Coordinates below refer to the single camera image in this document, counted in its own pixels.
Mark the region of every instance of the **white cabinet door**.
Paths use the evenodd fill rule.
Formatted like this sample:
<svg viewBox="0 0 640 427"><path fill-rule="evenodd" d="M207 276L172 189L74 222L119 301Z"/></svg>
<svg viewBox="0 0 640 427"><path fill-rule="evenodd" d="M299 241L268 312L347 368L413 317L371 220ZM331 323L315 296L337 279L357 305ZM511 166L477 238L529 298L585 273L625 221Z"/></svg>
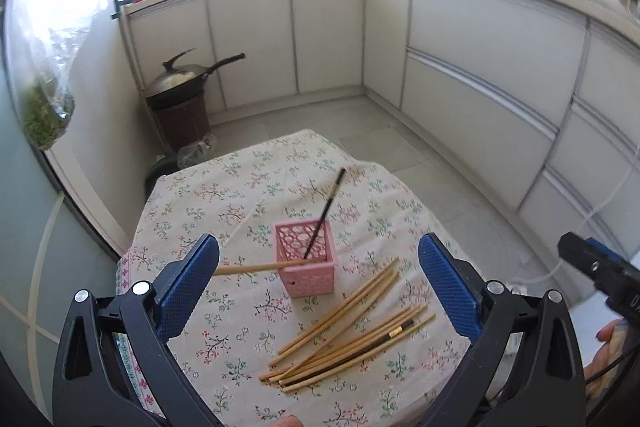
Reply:
<svg viewBox="0 0 640 427"><path fill-rule="evenodd" d="M494 84L559 126L585 17L536 0L413 0L410 46Z"/></svg>
<svg viewBox="0 0 640 427"><path fill-rule="evenodd" d="M557 259L559 259L558 241L563 233L579 232L582 237L597 237L588 225L580 227L582 223L580 212L544 176L539 179L527 197L527 201L520 209L520 216ZM558 273L556 279L562 281L562 276L571 279L578 290L578 295L572 295L574 300L585 298L593 293L593 282L578 270L567 266L562 272Z"/></svg>
<svg viewBox="0 0 640 427"><path fill-rule="evenodd" d="M409 0L365 0L364 85L400 107Z"/></svg>
<svg viewBox="0 0 640 427"><path fill-rule="evenodd" d="M483 93L407 60L402 111L458 155L516 208L551 140Z"/></svg>
<svg viewBox="0 0 640 427"><path fill-rule="evenodd" d="M226 106L296 92L289 0L207 0L218 59L246 53L220 69Z"/></svg>
<svg viewBox="0 0 640 427"><path fill-rule="evenodd" d="M551 166L591 205L599 206L629 174L630 162L603 133L572 114L553 156ZM618 195L600 212L628 257L640 246L640 173L634 170Z"/></svg>
<svg viewBox="0 0 640 427"><path fill-rule="evenodd" d="M362 83L362 1L293 0L300 92Z"/></svg>
<svg viewBox="0 0 640 427"><path fill-rule="evenodd" d="M204 3L204 0L167 1L131 17L131 34L145 86L164 71L164 61L189 48L195 49L176 64L207 67L214 63ZM215 75L209 77L205 91L209 112L224 109Z"/></svg>
<svg viewBox="0 0 640 427"><path fill-rule="evenodd" d="M578 95L633 142L640 140L640 51L595 31Z"/></svg>

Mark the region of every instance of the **pot handle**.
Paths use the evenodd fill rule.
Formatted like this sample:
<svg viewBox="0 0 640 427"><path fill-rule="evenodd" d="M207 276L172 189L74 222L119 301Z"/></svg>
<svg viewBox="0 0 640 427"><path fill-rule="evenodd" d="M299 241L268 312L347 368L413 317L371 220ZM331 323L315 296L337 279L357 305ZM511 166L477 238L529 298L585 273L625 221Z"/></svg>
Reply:
<svg viewBox="0 0 640 427"><path fill-rule="evenodd" d="M207 70L204 72L204 74L210 75L211 73L213 73L218 68L221 68L222 66L226 66L227 64L231 64L232 62L235 62L236 60L242 60L245 57L246 57L246 55L241 53L239 55L234 55L233 57L223 58L219 62L216 62L212 67L207 68Z"/></svg>
<svg viewBox="0 0 640 427"><path fill-rule="evenodd" d="M194 51L194 49L195 48L190 48L186 51L183 51L182 53L178 53L177 55L175 55L175 57L172 57L168 61L163 62L162 65L164 66L165 70L167 71L173 70L174 62L178 60L178 58L182 57L183 55L186 55L187 53Z"/></svg>

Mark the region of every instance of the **blue gripper pad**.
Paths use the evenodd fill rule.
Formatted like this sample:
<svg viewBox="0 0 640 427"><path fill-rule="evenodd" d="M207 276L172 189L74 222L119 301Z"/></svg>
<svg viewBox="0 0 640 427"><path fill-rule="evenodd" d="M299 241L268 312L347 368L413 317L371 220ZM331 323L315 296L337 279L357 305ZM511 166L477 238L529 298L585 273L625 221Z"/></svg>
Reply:
<svg viewBox="0 0 640 427"><path fill-rule="evenodd" d="M184 259L169 263L154 280L156 333L164 343L182 333L219 260L218 242L206 233Z"/></svg>
<svg viewBox="0 0 640 427"><path fill-rule="evenodd" d="M609 250L609 248L605 247L599 241L596 241L593 237L587 239L587 243L593 245L598 250L600 250L607 257L612 258L614 261L618 261L619 263L627 264L627 261L621 257L619 254L615 253L613 250Z"/></svg>
<svg viewBox="0 0 640 427"><path fill-rule="evenodd" d="M475 342L482 332L478 301L451 262L451 254L433 233L420 238L418 261L456 332Z"/></svg>

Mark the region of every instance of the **wooden chopstick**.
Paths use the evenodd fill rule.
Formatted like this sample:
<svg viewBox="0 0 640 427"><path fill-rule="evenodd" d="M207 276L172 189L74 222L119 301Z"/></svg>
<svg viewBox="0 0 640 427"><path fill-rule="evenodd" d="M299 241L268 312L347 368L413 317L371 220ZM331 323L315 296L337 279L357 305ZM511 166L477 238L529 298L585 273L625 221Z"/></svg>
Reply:
<svg viewBox="0 0 640 427"><path fill-rule="evenodd" d="M366 333L350 340L347 341L345 343L342 343L342 345L338 348L338 349L331 349L330 351L327 351L326 353L319 355L317 358L314 358L312 360L310 360L304 367L300 368L299 370L297 370L297 373L301 373L302 369L306 369L307 367L312 367L312 366L316 366L318 365L319 362L325 362L326 360L328 360L331 357L336 357L338 355L343 355L344 353L346 353L348 350L351 349L351 347L355 346L356 344L359 346L363 346L367 343L370 343L370 341L379 338L380 336L384 335L385 333L388 333L390 330L393 330L395 327L399 326L400 324L402 324L403 322L405 322L408 319L412 319L414 317L417 317L418 315L420 315L424 309L427 307L426 304L417 307L417 308L410 308L408 310L405 310L403 312L400 312L396 315L394 315L393 318L391 318L391 320L385 321L382 325L374 328L371 331L367 331Z"/></svg>
<svg viewBox="0 0 640 427"><path fill-rule="evenodd" d="M399 325L403 324L407 320L411 320L415 316L419 315L420 312L423 311L423 309L424 308L415 309L407 314L403 314L404 316L402 316L402 318L394 320L384 330L378 330L374 335L369 335L368 337L363 338L357 343L353 343L351 346L341 350L341 352L339 353L335 353L330 357L324 357L321 360L316 360L315 362L312 362L311 364L306 365L303 368L303 371L299 371L296 374L290 375L288 377L286 374L284 374L280 378L280 380L277 380L277 382L280 385L287 385L292 382L300 381L301 378L305 378L305 377L308 377L309 375L317 374L318 371L321 371L323 368L327 368L332 365L335 365L335 363L338 360L348 359L351 355L354 355L355 353L363 350L370 344L375 343L380 339L383 339L383 337L385 335L388 335L390 331L393 331L395 328L397 328Z"/></svg>
<svg viewBox="0 0 640 427"><path fill-rule="evenodd" d="M332 349L328 350L326 353L317 354L317 355L312 356L308 361L308 365L305 365L303 367L303 369L306 369L307 367L310 367L311 365L316 364L317 361L322 360L324 362L324 359L326 359L327 357L332 357L337 351L339 351L341 349L344 349L346 346L351 346L352 344L354 344L356 342L359 343L361 339L363 339L365 337L368 337L373 332L378 331L381 328L389 327L389 325L394 320L398 319L399 317L402 317L402 316L406 315L410 311L411 311L411 309L404 310L404 311L399 311L398 313L394 314L392 317L386 319L384 322L377 324L370 331L366 331L365 333L363 333L361 335L358 335L354 339L350 339L348 341L344 341L343 343L338 344L338 346L335 346ZM289 365L289 367L286 367L284 369L274 369L273 371L270 371L270 372L268 372L268 373L266 373L264 375L261 375L259 377L259 380L260 381L269 380L270 382L281 380L284 377L284 374L289 372L289 369L293 369L293 365ZM299 369L295 370L294 374L298 373L298 372L301 372L301 369L302 368L299 368Z"/></svg>
<svg viewBox="0 0 640 427"><path fill-rule="evenodd" d="M274 369L273 371L265 373L264 375L260 375L260 377L258 377L258 380L260 380L261 382L268 381L271 377L279 377L280 375L284 375L288 370L288 367L284 369Z"/></svg>
<svg viewBox="0 0 640 427"><path fill-rule="evenodd" d="M411 333L414 333L414 331L417 331L419 328L421 328L421 327L425 326L426 324L430 323L433 319L435 319L435 317L436 317L436 315L431 315L428 319L420 321L417 324L414 324L410 328L407 328L406 330L404 330L401 333L397 334L396 336L392 337L391 339L386 341L384 344L380 344L379 346L375 347L374 349L371 349L371 351L367 351L366 353L363 353L359 357L356 357L356 358L354 358L352 360L348 360L347 362L341 363L339 366L334 367L333 369L330 369L328 371L325 371L324 373L321 373L320 375L316 375L315 377L311 377L311 378L308 378L306 380L299 381L298 383L294 383L294 384L289 385L287 387L283 387L282 391L284 391L284 393L291 393L292 391L297 391L299 389L302 389L303 387L306 387L306 386L311 385L313 383L316 383L318 381L324 380L325 378L329 378L329 377L332 377L333 375L337 375L338 373L343 372L345 369L347 369L347 368L349 368L349 367L351 367L353 365L356 365L357 363L360 363L363 360L370 359L371 357L375 356L376 354L380 353L381 351L384 351L385 349L388 349L390 346L392 346L396 342L399 342L402 339L404 339L407 335L410 335Z"/></svg>
<svg viewBox="0 0 640 427"><path fill-rule="evenodd" d="M295 371L297 368L302 367L302 365L304 365L306 362L308 362L313 356L319 354L321 351L324 351L326 349L326 347L331 344L335 339L337 339L341 334L343 334L346 330L348 330L349 328L351 328L351 325L357 321L360 317L362 317L369 308L371 308L371 306L373 305L374 302L376 302L380 296L382 296L383 294L385 294L387 291L389 291L389 289L391 288L391 286L393 286L397 281L398 281L398 277L400 275L400 272L398 270L394 270L391 272L391 275L389 277L386 277L385 280L383 280L382 285L380 286L380 288L378 288L377 290L375 290L370 296L369 299L367 299L367 302L364 304L361 304L358 312L356 313L356 315L353 317L353 319L349 320L345 325L343 325L342 327L338 328L338 330L336 330L334 333L331 334L331 336L329 336L329 338L327 338L327 340L324 341L324 344L322 344L321 346L319 346L318 348L316 348L309 356L307 356L306 358L300 360L300 362L295 363L293 365L293 367L291 367L284 375L283 377L286 377L287 375L290 375L291 373L293 373L293 371Z"/></svg>
<svg viewBox="0 0 640 427"><path fill-rule="evenodd" d="M286 359L287 357L289 357L290 355L295 353L297 350L299 350L306 343L310 342L313 339L313 337L316 336L316 334L320 333L321 331L324 331L324 330L328 329L333 324L335 324L337 321L339 321L342 317L344 317L347 313L349 313L351 311L351 309L354 308L361 299L363 299L364 297L368 296L369 293L371 293L373 288L378 283L380 283L382 280L386 279L386 277L388 275L388 272L381 273L379 275L380 275L380 277L376 276L375 277L376 280L373 281L373 283L370 284L364 291L359 292L358 295L356 295L356 296L353 296L353 295L350 296L347 299L349 302L345 306L343 306L343 308L340 309L340 311L338 311L335 314L332 314L327 319L321 319L321 321L319 321L318 324L316 324L315 327L313 327L309 331L308 335L305 335L301 340L297 341L295 344L293 344L293 346L289 347L289 349L287 349L286 351L284 351L283 353L278 355L275 359L271 360L269 365L271 365L273 367L278 362L282 361L283 359Z"/></svg>
<svg viewBox="0 0 640 427"><path fill-rule="evenodd" d="M335 320L333 320L335 316L337 316L337 315L340 315L340 317L344 316L344 314L346 313L346 312L343 312L344 309L347 308L347 307L353 307L354 301L356 301L356 300L360 301L362 299L362 297L366 293L369 292L370 288L375 283L377 283L380 279L382 279L384 277L385 273L388 273L391 270L391 268L393 267L393 265L395 263L397 263L397 262L398 262L398 257L395 257L394 259L392 259L391 262L388 263L382 270L380 270L380 272L375 277L372 277L371 279L369 279L366 283L364 283L362 286L360 286L356 291L354 291L344 301L342 301L335 308L331 309L327 314L325 314L324 317L322 317L316 323L316 325L313 328L311 328L308 331L304 331L303 333L300 333L295 339L293 339L292 341L289 341L287 344L282 346L278 350L278 354L279 355L283 355L286 352L289 352L289 354L292 353L293 351L290 351L292 347L297 346L296 349L298 349L300 346L302 346L303 344L305 344L306 342L311 340L318 333L320 333L321 331L324 331L326 328L328 328L329 325L333 324L333 322L335 322ZM275 365L280 360L282 360L282 359L278 359L278 357L276 357L276 359L271 361L270 365Z"/></svg>
<svg viewBox="0 0 640 427"><path fill-rule="evenodd" d="M371 330L366 331L365 333L363 333L361 335L358 335L357 337L354 337L353 339L349 339L347 341L344 341L343 343L338 344L338 346L333 347L332 349L328 350L325 353L318 353L316 355L313 355L307 361L307 363L305 363L305 365L303 365L302 367L299 367L299 368L296 369L296 368L293 368L293 366L291 365L291 366L289 366L289 368L286 368L286 369L275 369L275 370L271 371L270 373L267 373L266 375L262 375L262 376L265 377L264 380L269 380L269 382L273 383L273 382L277 382L278 380L282 380L283 378L285 378L285 376L292 376L292 375L297 375L299 373L302 373L303 371L306 371L307 369L309 369L311 367L316 367L316 366L320 365L321 363L324 363L327 360L329 360L329 359L331 359L331 358L333 358L333 357L335 357L337 355L341 355L343 353L346 353L349 349L351 349L351 347L353 347L356 344L360 345L362 343L369 342L373 338L381 336L385 332L395 328L398 324L401 324L403 321L405 321L407 318L409 318L410 315L414 316L414 315L419 314L426 307L427 307L427 305L424 304L424 305L422 305L421 307L418 307L418 308L411 307L411 308L409 308L407 310L399 311L398 313L395 313L394 315L392 315L388 319L384 320L383 322L378 323Z"/></svg>
<svg viewBox="0 0 640 427"><path fill-rule="evenodd" d="M301 264L316 263L317 259L296 259L295 261L282 261L280 263L250 264L248 266L220 266L213 275L233 275L236 273L261 272L265 270L279 270L287 266L299 266Z"/></svg>

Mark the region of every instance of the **pink basket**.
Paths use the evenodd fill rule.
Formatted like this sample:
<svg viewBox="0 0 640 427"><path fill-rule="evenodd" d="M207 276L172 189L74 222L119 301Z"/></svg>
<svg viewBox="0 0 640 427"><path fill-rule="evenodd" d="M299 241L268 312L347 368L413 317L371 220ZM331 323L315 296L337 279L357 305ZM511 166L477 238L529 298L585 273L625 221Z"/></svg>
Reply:
<svg viewBox="0 0 640 427"><path fill-rule="evenodd" d="M276 260L302 259L317 224L317 219L303 219L275 225ZM280 280L291 298L334 292L336 265L334 238L327 221L322 224L309 257L326 258L326 262L278 270Z"/></svg>

